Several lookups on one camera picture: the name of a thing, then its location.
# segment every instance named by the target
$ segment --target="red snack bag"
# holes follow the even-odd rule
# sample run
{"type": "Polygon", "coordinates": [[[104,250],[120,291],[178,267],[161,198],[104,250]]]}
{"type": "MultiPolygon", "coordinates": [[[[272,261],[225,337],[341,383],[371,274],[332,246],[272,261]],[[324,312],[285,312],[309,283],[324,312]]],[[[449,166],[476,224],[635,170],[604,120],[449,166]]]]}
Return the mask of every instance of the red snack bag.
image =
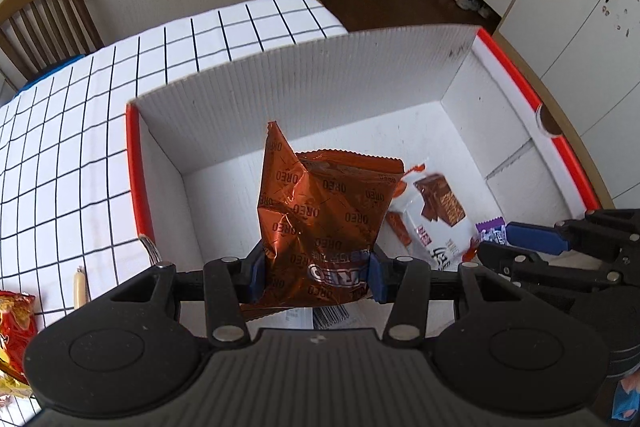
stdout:
{"type": "Polygon", "coordinates": [[[268,125],[258,203],[267,257],[264,295],[250,308],[355,301],[396,184],[401,160],[353,152],[294,153],[268,125]]]}
{"type": "Polygon", "coordinates": [[[36,335],[33,295],[0,291],[0,395],[28,397],[24,350],[36,335]]]}

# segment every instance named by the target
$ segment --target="white cardboard box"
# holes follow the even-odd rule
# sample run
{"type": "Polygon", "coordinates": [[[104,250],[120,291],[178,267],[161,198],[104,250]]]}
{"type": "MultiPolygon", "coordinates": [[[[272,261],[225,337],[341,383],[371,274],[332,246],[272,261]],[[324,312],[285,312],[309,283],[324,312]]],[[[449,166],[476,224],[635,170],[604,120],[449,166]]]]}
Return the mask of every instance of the white cardboard box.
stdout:
{"type": "MultiPolygon", "coordinates": [[[[178,270],[246,256],[260,239],[266,124],[294,151],[332,148],[428,162],[474,222],[541,225],[597,200],[540,100],[476,26],[359,32],[252,55],[130,102],[127,152],[139,233],[178,270]]],[[[390,257],[402,246],[383,225],[390,257]]]]}

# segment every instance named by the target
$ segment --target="chair backrest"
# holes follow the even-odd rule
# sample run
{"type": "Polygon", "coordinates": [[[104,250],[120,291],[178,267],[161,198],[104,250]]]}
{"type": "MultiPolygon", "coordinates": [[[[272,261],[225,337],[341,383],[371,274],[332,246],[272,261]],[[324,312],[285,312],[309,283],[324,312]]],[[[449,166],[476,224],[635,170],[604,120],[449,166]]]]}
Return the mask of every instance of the chair backrest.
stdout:
{"type": "Polygon", "coordinates": [[[60,0],[3,0],[0,3],[0,49],[28,82],[67,58],[92,53],[104,46],[84,0],[71,0],[75,10],[69,0],[61,1],[62,5],[60,0]],[[9,39],[2,29],[4,26],[11,27],[17,42],[9,39]]]}

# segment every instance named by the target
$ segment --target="table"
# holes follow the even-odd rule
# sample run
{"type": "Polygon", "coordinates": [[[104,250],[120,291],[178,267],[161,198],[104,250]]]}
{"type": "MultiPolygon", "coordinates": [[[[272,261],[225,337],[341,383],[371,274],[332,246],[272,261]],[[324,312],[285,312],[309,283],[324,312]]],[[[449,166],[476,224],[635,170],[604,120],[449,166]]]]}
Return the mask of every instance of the table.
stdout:
{"type": "MultiPolygon", "coordinates": [[[[146,269],[130,197],[127,101],[247,55],[346,33],[317,0],[253,0],[175,20],[88,55],[0,108],[0,287],[35,295],[38,330],[146,269]]],[[[0,424],[39,410],[20,399],[0,424]]]]}

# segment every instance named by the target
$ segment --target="white snack package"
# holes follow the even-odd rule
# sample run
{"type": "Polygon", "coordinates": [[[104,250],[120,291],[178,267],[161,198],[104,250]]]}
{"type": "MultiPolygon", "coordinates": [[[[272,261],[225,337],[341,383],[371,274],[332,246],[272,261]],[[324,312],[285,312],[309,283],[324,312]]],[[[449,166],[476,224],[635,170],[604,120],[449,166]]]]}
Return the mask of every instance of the white snack package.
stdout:
{"type": "Polygon", "coordinates": [[[408,254],[435,270],[458,269],[478,235],[444,175],[424,164],[402,177],[386,221],[408,254]]]}

